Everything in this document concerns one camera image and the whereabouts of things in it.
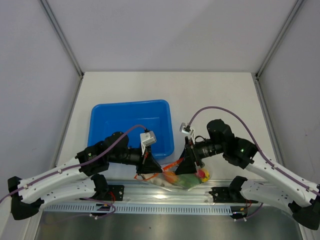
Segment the dark green cucumber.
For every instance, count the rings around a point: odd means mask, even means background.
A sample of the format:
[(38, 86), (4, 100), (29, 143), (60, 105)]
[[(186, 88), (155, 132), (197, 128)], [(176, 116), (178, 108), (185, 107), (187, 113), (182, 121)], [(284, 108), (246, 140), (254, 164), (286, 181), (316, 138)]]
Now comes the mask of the dark green cucumber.
[(193, 188), (201, 183), (202, 181), (194, 174), (178, 175), (177, 184), (184, 189)]

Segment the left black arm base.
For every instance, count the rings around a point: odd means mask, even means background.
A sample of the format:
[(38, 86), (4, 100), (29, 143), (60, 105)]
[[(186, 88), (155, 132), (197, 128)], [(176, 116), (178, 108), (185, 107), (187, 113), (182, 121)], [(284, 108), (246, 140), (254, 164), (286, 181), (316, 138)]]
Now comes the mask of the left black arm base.
[(124, 198), (125, 186), (120, 184), (109, 185), (107, 200), (113, 202), (122, 202)]

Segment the red orange mango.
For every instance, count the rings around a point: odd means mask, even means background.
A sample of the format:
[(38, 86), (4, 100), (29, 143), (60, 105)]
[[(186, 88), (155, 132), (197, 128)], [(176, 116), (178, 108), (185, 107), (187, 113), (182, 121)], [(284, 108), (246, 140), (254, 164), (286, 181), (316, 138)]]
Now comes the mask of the red orange mango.
[(164, 179), (171, 184), (177, 183), (179, 180), (178, 176), (175, 174), (174, 171), (164, 171), (163, 176)]

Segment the red chili pepper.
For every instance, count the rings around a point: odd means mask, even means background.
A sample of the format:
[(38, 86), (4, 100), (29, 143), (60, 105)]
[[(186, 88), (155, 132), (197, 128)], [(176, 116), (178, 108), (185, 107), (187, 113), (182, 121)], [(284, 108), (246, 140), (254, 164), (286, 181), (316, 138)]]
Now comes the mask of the red chili pepper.
[(200, 179), (203, 179), (206, 176), (206, 174), (201, 169), (199, 169), (196, 173), (196, 176)]

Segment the yellow orange mango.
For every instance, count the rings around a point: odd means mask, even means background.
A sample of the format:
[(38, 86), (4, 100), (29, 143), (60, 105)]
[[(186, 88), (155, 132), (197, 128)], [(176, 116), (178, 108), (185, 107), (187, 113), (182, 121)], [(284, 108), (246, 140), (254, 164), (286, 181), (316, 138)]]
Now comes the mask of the yellow orange mango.
[(205, 168), (202, 168), (199, 170), (199, 175), (200, 175), (200, 180), (202, 183), (205, 183), (210, 179), (210, 173)]

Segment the clear zip top bag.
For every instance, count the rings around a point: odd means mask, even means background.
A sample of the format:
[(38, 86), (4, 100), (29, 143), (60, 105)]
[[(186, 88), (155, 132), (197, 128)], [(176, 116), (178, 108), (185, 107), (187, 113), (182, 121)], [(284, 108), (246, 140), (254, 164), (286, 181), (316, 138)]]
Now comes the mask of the clear zip top bag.
[(162, 173), (136, 174), (134, 179), (172, 192), (189, 191), (211, 179), (211, 173), (205, 167), (197, 167), (196, 173), (176, 175), (175, 170), (182, 161), (183, 158), (180, 157), (177, 161), (163, 166)]

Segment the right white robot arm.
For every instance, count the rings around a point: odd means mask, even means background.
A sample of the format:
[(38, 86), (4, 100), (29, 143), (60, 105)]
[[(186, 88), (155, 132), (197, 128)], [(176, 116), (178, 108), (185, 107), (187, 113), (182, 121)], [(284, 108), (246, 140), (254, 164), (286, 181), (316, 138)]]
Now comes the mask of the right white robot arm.
[(320, 186), (304, 180), (266, 157), (249, 140), (236, 137), (230, 126), (221, 119), (210, 121), (208, 139), (196, 141), (194, 130), (182, 123), (186, 134), (184, 158), (175, 170), (176, 175), (193, 174), (204, 166), (203, 159), (221, 154), (231, 165), (259, 175), (273, 187), (258, 184), (246, 177), (236, 176), (228, 186), (228, 196), (234, 202), (252, 200), (278, 208), (300, 225), (318, 230), (320, 227)]

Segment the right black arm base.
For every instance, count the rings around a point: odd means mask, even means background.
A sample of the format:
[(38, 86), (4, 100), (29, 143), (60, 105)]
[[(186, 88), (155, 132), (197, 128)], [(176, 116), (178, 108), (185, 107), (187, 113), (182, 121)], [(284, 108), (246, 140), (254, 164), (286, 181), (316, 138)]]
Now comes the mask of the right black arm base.
[(252, 203), (257, 204), (256, 200), (245, 199), (239, 192), (232, 192), (228, 187), (216, 186), (212, 187), (208, 192), (214, 203), (236, 203), (236, 204), (245, 204)]

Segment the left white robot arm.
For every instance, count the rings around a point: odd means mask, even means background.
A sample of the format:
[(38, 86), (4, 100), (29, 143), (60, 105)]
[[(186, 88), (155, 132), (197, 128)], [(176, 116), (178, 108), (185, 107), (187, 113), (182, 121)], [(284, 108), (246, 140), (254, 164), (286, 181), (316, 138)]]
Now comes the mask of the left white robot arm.
[(152, 155), (154, 143), (155, 134), (149, 130), (140, 134), (138, 148), (128, 146), (129, 137), (125, 133), (115, 132), (42, 174), (27, 179), (9, 178), (13, 219), (28, 219), (47, 206), (67, 200), (107, 199), (111, 196), (110, 187), (102, 172), (109, 169), (110, 163), (134, 166), (138, 175), (162, 173)]

